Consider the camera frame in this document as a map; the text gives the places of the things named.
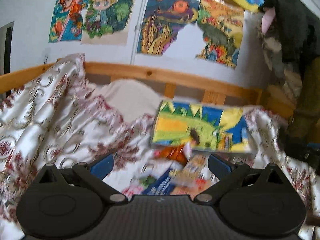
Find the mixed nuts packet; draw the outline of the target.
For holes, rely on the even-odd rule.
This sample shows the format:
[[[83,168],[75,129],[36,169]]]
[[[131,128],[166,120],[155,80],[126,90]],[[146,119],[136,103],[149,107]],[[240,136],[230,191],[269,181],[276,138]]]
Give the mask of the mixed nuts packet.
[[[171,182],[177,186],[194,186],[196,180],[202,178],[202,170],[207,164],[207,161],[208,157],[206,155],[193,155],[182,170],[169,172]]]

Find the orange snack bag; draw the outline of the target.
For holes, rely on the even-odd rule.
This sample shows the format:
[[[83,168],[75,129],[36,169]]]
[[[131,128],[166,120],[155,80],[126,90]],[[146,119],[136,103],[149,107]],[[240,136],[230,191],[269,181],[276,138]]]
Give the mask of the orange snack bag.
[[[156,150],[154,152],[154,158],[173,160],[185,166],[191,158],[192,152],[191,144],[188,142],[180,146],[165,147],[161,150]]]

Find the blue snack packet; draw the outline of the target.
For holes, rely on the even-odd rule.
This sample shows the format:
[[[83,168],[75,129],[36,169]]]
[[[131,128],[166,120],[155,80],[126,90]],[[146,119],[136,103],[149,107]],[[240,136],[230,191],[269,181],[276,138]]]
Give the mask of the blue snack packet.
[[[151,196],[170,195],[176,187],[176,184],[172,181],[176,172],[176,169],[167,169],[155,182],[151,183],[144,191],[142,191],[141,194]]]

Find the patterned satin bedspread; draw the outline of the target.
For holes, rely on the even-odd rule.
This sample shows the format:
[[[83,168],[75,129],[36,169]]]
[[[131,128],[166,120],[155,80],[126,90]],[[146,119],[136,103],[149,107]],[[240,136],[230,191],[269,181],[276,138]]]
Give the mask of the patterned satin bedspread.
[[[72,54],[1,101],[1,239],[22,239],[16,218],[21,195],[46,163],[71,168],[115,150],[114,167],[104,178],[129,199],[141,194],[167,169],[182,165],[155,159],[149,144],[154,116],[125,122],[103,96],[93,96],[84,54]],[[245,106],[244,118],[258,146],[256,157],[225,157],[256,168],[276,163],[307,209],[319,215],[319,176],[307,164],[287,157],[280,148],[278,115]]]

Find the cream pillow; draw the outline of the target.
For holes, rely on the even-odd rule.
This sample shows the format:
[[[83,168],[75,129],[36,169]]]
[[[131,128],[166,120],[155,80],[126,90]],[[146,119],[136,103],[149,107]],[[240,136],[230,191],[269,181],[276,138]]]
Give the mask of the cream pillow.
[[[163,100],[152,88],[131,79],[118,79],[103,87],[96,87],[93,96],[103,96],[107,104],[118,110],[125,122],[132,122],[148,114],[154,116]]]

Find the orange haired girl drawing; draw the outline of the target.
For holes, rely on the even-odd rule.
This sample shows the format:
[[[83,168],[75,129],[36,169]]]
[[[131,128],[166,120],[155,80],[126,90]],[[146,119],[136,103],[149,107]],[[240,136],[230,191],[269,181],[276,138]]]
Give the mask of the orange haired girl drawing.
[[[82,38],[82,11],[89,0],[56,0],[50,24],[49,43],[80,41]]]

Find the landscape house drawing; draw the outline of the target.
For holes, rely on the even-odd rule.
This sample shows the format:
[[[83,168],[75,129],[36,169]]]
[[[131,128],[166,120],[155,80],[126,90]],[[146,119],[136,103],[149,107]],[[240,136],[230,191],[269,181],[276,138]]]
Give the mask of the landscape house drawing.
[[[236,68],[243,37],[245,11],[223,0],[200,0],[197,25],[205,47],[198,59]]]

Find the blond child drawing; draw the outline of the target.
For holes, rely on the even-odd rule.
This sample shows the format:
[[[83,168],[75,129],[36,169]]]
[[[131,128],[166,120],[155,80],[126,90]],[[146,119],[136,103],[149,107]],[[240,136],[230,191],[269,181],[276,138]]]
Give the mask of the blond child drawing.
[[[81,43],[125,46],[135,0],[88,0]]]

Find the black hanging jacket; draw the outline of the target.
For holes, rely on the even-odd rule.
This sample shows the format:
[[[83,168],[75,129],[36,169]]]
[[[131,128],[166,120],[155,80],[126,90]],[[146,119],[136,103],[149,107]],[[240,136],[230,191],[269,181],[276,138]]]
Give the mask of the black hanging jacket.
[[[319,57],[319,18],[300,0],[264,0],[259,10],[266,8],[275,9],[283,62],[304,77]]]

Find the swirly night sky drawing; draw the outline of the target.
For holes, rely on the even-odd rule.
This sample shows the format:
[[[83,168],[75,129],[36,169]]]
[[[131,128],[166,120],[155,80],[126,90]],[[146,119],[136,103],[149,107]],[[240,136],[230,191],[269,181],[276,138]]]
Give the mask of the swirly night sky drawing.
[[[186,25],[195,24],[200,0],[148,0],[139,33],[137,53],[161,56]]]

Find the wooden bed rail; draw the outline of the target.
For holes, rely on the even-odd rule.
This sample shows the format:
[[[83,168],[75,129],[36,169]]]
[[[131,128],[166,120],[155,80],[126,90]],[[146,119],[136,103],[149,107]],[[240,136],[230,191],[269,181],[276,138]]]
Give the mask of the wooden bed rail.
[[[119,79],[139,79],[165,84],[163,95],[172,99],[177,86],[184,86],[203,91],[202,102],[224,105],[228,96],[239,98],[246,105],[260,105],[264,109],[277,113],[285,119],[293,116],[295,105],[280,96],[278,92],[271,94],[271,88],[243,88],[231,83],[214,79],[175,72],[166,69],[142,67],[131,64],[109,62],[85,62],[87,74],[104,75],[111,81]]]

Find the grey wall panel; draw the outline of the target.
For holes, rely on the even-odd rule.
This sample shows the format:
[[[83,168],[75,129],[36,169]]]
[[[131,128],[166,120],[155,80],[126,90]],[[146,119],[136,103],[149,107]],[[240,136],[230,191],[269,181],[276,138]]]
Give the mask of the grey wall panel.
[[[14,21],[1,27],[0,35],[0,57],[1,57],[1,75],[10,73],[11,59],[11,42],[13,33]]]

